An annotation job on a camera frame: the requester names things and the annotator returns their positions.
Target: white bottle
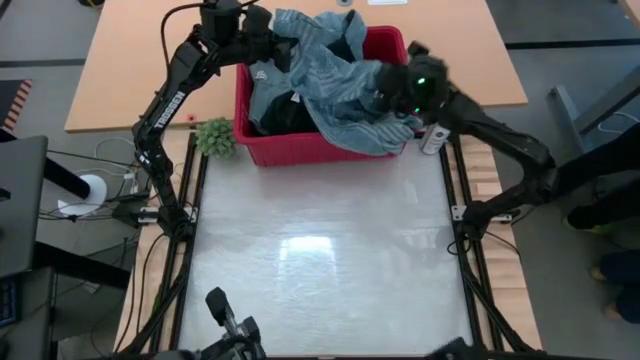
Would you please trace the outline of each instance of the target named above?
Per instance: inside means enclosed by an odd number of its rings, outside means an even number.
[[[420,150],[427,155],[435,155],[447,141],[451,130],[445,129],[438,124],[431,125],[420,142]]]

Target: shoe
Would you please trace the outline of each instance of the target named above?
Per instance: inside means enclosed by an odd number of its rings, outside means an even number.
[[[564,225],[566,227],[568,227],[571,230],[584,231],[584,232],[588,232],[590,234],[594,234],[594,235],[598,235],[598,236],[609,235],[614,230],[614,226],[612,224],[596,225],[596,226],[592,227],[591,229],[578,229],[578,228],[573,227],[573,225],[571,225],[571,223],[569,223],[569,218],[567,216],[565,216],[562,219],[562,222],[564,223]]]
[[[589,275],[596,281],[607,281],[607,278],[600,271],[600,266],[594,265],[589,269]]]
[[[616,320],[616,321],[617,320],[624,320],[622,318],[622,315],[620,315],[620,313],[618,312],[618,309],[616,308],[616,303],[607,304],[602,309],[602,313],[609,320]]]

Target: blue cloth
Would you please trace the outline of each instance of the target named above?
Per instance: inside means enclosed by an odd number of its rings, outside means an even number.
[[[298,39],[292,49],[291,69],[283,74],[273,61],[250,66],[254,80],[249,118],[260,129],[260,119],[276,97],[298,93],[318,130],[331,144],[354,152],[382,156],[399,154],[422,122],[409,116],[375,110],[375,76],[380,61],[364,61],[362,44],[367,28],[359,14],[347,26],[346,14],[322,13],[310,18],[295,10],[276,10],[273,30]],[[349,63],[327,45],[345,35],[356,59]]]

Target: gray floor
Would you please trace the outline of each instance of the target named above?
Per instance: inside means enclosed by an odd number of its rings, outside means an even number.
[[[607,0],[488,0],[488,3],[506,42],[640,37],[622,9]],[[88,52],[97,20],[95,10],[81,7],[74,0],[55,4],[45,0],[14,1],[0,21],[0,61],[82,58]],[[640,47],[512,51],[510,55],[529,97],[529,105],[494,109],[491,113],[543,140],[558,162],[564,163],[577,156],[579,148],[572,144],[568,130],[559,125],[547,97],[549,89],[557,83],[566,85],[578,107],[583,109],[638,64]],[[49,136],[51,148],[85,155],[93,154],[100,140],[129,137],[127,132],[69,135],[63,131],[81,70],[81,67],[0,69],[0,79],[31,78],[34,81],[33,92],[16,130],[18,136],[45,134]],[[639,100],[624,110],[639,116]],[[607,125],[624,129],[630,124],[616,118]],[[610,135],[600,134],[596,140],[609,141]],[[127,146],[118,142],[105,144],[100,154],[114,160],[131,160]],[[56,159],[74,170],[121,171],[91,161]],[[498,155],[497,159],[503,185],[515,183],[521,174],[518,167],[502,156]],[[96,174],[108,180],[112,193],[117,191],[120,178],[103,172]],[[54,208],[60,194],[54,186],[46,185],[42,208]],[[542,342],[547,350],[557,354],[637,359],[640,327],[604,319],[600,308],[613,298],[617,289],[592,282],[586,273],[599,256],[616,248],[604,240],[568,231],[560,223],[562,215],[585,201],[586,195],[585,191],[577,192],[541,207],[515,227]],[[637,247],[637,231],[637,225],[623,226],[616,240]],[[132,233],[132,229],[115,221],[87,223],[84,228],[83,224],[57,221],[42,222],[38,236],[41,241],[88,254],[115,245]],[[100,254],[107,262],[119,256],[119,249]],[[130,264],[129,256],[124,266],[130,267]],[[64,279],[59,291],[73,284],[76,284],[74,280]],[[81,289],[61,297],[56,338],[85,335],[61,342],[59,358],[98,355],[87,335],[91,328],[95,328],[98,350],[108,351],[114,342],[121,298],[121,292],[107,288],[93,295]]]

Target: metal bracket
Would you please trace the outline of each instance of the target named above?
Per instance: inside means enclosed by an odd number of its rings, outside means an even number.
[[[451,218],[455,221],[462,221],[462,215],[464,215],[465,210],[467,210],[466,205],[454,205],[451,207]],[[499,223],[510,223],[513,220],[513,216],[508,214],[503,214],[499,216],[494,216],[491,221],[499,222]]]
[[[195,223],[198,219],[198,209],[191,206],[185,206],[184,211],[189,215],[191,223]],[[148,206],[140,208],[140,214],[138,215],[139,224],[155,224],[158,222],[158,208],[155,206]]]

